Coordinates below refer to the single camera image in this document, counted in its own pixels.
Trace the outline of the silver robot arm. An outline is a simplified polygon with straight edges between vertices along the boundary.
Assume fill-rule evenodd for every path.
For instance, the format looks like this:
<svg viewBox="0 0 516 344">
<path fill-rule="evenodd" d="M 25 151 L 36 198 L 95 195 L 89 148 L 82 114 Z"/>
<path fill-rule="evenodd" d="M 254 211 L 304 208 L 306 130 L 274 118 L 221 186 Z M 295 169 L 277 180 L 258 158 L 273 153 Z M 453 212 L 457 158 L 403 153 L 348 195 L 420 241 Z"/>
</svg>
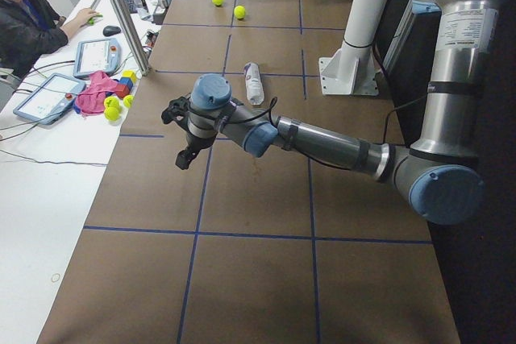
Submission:
<svg viewBox="0 0 516 344">
<path fill-rule="evenodd" d="M 190 95 L 172 100 L 162 112 L 164 123 L 175 122 L 186 134 L 177 166 L 187 169 L 221 134 L 255 157 L 273 145 L 332 168 L 388 181 L 429 222 L 453 225 L 470 218 L 485 188 L 472 146 L 477 103 L 498 11 L 507 0 L 413 1 L 440 14 L 422 130 L 415 143 L 369 143 L 275 116 L 271 110 L 250 110 L 232 97 L 224 77 L 208 73 L 196 80 Z"/>
</svg>

